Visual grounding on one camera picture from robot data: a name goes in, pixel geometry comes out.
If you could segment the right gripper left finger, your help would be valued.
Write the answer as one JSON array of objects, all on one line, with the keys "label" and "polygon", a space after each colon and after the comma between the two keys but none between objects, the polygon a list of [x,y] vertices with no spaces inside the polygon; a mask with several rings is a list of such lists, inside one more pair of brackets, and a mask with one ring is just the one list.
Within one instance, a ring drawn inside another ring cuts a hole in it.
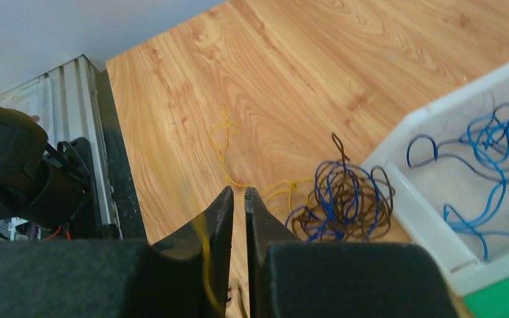
[{"label": "right gripper left finger", "polygon": [[161,298],[169,317],[225,316],[233,209],[226,186],[203,212],[152,244],[162,259]]}]

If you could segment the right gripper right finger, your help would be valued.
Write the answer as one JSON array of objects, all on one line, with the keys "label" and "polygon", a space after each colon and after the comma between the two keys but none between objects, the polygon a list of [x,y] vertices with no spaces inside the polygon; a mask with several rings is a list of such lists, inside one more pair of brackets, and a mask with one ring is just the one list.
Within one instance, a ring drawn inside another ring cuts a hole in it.
[{"label": "right gripper right finger", "polygon": [[268,210],[254,187],[245,191],[245,219],[251,317],[279,317],[276,249],[298,238]]}]

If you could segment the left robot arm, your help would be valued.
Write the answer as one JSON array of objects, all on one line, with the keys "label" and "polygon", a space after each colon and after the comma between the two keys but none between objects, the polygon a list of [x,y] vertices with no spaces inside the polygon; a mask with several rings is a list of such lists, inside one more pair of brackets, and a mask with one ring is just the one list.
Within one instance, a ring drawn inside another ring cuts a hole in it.
[{"label": "left robot arm", "polygon": [[13,217],[73,239],[98,238],[102,227],[89,141],[52,146],[28,115],[0,107],[0,220]]}]

